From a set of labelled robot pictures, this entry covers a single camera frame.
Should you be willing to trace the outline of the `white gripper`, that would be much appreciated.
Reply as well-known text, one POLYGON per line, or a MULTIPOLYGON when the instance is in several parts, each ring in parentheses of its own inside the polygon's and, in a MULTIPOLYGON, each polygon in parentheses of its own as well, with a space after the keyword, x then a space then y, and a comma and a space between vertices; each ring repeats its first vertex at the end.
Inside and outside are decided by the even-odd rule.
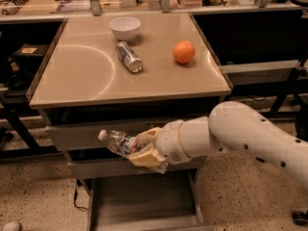
POLYGON ((162 129, 154 127, 137 135, 141 143, 149 143, 139 152, 128 156, 136 167, 159 167, 166 159, 169 164, 183 164, 191 160, 180 142, 183 120, 166 124, 162 129))

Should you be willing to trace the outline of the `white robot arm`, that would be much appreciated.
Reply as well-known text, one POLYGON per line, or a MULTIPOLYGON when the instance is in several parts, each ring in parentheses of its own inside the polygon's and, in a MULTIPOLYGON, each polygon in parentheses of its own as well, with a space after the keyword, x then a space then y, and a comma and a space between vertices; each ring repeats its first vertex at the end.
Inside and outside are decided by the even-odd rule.
POLYGON ((176 120, 138 135, 145 147, 129 156, 137 167, 245 151, 308 187, 308 142, 287 134, 247 105, 227 101, 207 116, 176 120))

